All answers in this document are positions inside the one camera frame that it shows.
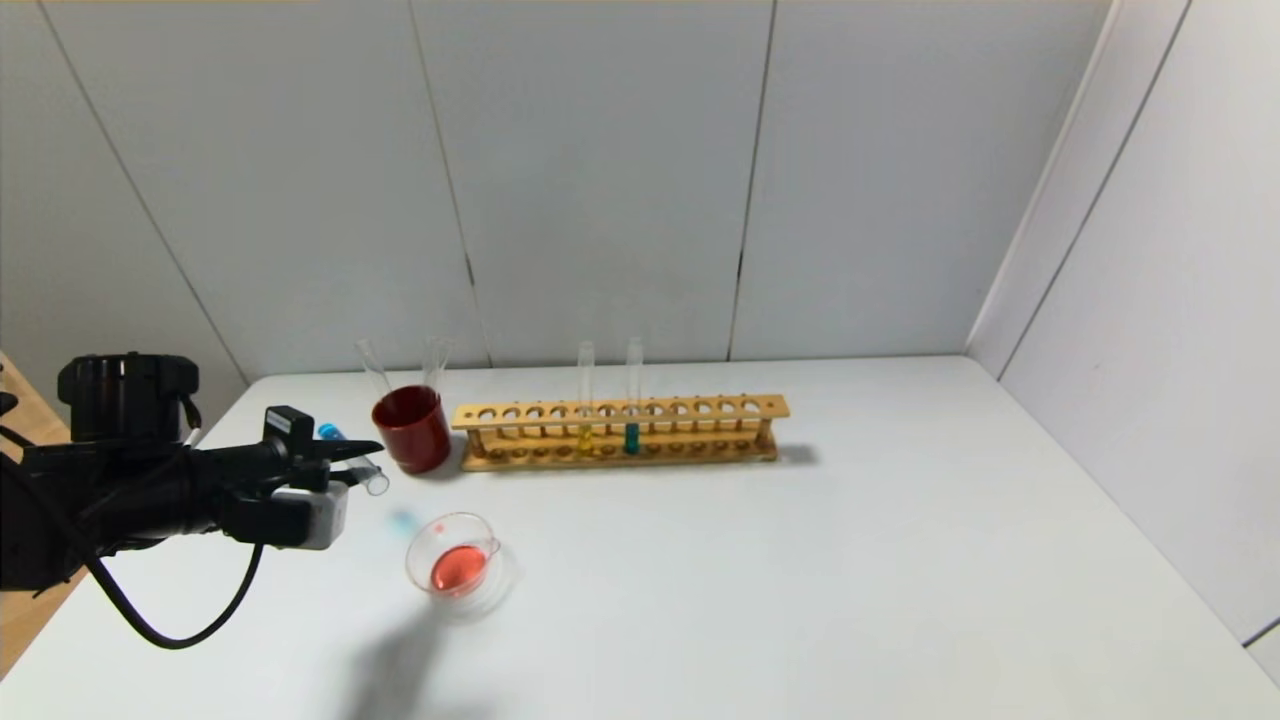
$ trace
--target teal liquid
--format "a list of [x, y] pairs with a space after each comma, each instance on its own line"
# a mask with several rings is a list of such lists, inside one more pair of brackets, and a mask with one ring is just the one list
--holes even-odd
[[622, 442], [622, 451], [627, 455], [640, 455], [640, 424], [627, 423], [626, 439]]

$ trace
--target white table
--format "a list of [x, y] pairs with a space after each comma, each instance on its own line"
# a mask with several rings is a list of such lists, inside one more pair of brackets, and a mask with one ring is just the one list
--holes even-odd
[[[445, 397], [572, 397], [575, 377], [453, 372]], [[598, 397], [621, 393], [621, 370], [599, 377]], [[778, 464], [392, 469], [330, 550], [268, 550], [239, 612], [192, 650], [148, 646], [83, 583], [0, 684], [0, 715], [1280, 717], [1280, 691], [972, 361], [648, 369], [646, 393], [719, 392], [786, 393]], [[268, 378], [202, 446], [256, 441], [276, 404], [374, 438], [371, 400], [358, 374]], [[489, 519], [524, 569], [507, 603], [435, 623], [404, 577], [401, 510]], [[187, 634], [248, 551], [175, 538], [109, 564], [152, 624]]]

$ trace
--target wooden floor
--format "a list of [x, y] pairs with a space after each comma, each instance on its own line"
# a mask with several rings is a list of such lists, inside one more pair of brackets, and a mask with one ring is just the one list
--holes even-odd
[[[47, 402], [36, 393], [26, 378], [18, 373], [9, 359], [0, 354], [4, 370], [0, 372], [0, 387], [18, 396], [18, 407], [0, 418], [0, 423], [18, 432], [36, 445], [69, 442], [70, 432]], [[0, 439], [0, 451], [14, 460], [22, 460], [22, 448]], [[70, 583], [51, 588], [32, 598], [27, 592], [0, 593], [0, 678], [18, 661], [31, 641], [54, 616], [67, 596], [84, 577], [84, 570], [76, 574]]]

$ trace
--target beaker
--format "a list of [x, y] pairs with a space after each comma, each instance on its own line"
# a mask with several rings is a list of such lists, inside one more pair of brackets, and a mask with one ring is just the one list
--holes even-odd
[[426, 524], [404, 553], [404, 570], [419, 589], [454, 619], [479, 619], [511, 591], [508, 552], [489, 523], [471, 512], [451, 512]]

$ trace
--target test tube rack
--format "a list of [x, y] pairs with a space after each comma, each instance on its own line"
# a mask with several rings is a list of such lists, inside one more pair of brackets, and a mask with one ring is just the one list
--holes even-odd
[[[778, 459], [773, 420], [790, 418], [781, 395], [650, 397], [635, 414], [627, 401], [593, 404], [591, 451], [579, 450], [584, 425], [577, 404], [462, 405], [453, 429], [466, 430], [468, 471], [575, 469], [634, 465], [753, 462]], [[640, 452], [623, 451], [626, 425], [640, 425]]]

